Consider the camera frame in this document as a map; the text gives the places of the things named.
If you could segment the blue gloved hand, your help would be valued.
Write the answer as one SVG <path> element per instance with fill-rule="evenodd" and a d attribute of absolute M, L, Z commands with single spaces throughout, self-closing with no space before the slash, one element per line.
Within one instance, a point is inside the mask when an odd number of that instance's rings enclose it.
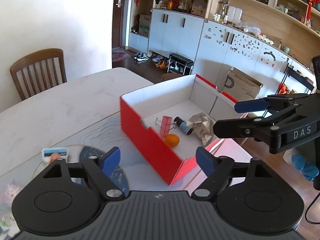
<path fill-rule="evenodd" d="M 319 169 L 315 164 L 306 161 L 306 158 L 300 154 L 291 156 L 292 165 L 299 170 L 307 181 L 314 181 L 319 175 Z"/>

